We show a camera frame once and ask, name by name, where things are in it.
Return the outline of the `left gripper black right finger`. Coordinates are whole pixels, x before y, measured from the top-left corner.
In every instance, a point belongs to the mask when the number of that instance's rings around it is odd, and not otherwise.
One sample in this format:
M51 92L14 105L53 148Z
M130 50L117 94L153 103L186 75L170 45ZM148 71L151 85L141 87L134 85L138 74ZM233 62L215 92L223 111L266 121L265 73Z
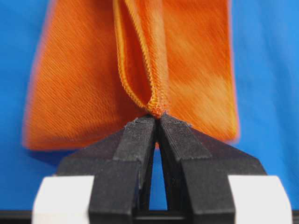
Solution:
M229 175L264 175L260 161L168 114L158 122L167 206L195 224L232 224Z

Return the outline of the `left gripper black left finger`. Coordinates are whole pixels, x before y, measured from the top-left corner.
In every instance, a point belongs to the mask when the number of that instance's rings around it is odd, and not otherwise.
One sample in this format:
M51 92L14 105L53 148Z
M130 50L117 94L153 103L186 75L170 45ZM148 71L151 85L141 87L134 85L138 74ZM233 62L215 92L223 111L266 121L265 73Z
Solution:
M66 156L56 175L93 175L88 215L92 224L131 224L148 211L156 122L143 116L108 137Z

